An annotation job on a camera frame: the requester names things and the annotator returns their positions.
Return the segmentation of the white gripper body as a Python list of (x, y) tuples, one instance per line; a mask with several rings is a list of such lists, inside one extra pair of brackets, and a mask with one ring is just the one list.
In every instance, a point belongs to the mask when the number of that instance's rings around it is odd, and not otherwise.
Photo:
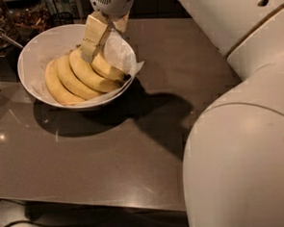
[(90, 0), (93, 9), (106, 15), (113, 21), (121, 19), (128, 14), (133, 6), (134, 0)]

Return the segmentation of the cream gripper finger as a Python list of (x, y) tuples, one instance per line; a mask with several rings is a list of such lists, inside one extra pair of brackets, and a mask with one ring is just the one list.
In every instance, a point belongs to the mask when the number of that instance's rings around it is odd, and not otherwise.
[(129, 14), (126, 14), (120, 20), (114, 21), (115, 29), (117, 29), (121, 33), (124, 33), (128, 26), (128, 20), (129, 20), (128, 18)]
[(110, 26), (107, 18), (100, 12), (93, 12), (87, 16), (85, 32), (80, 50), (83, 59), (92, 62), (99, 52), (102, 44), (110, 33)]

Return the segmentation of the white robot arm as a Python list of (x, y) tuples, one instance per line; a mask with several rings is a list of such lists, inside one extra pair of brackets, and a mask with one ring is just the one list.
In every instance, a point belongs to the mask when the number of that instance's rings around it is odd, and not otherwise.
[(187, 139), (190, 227), (284, 227), (284, 0), (178, 0), (242, 83)]

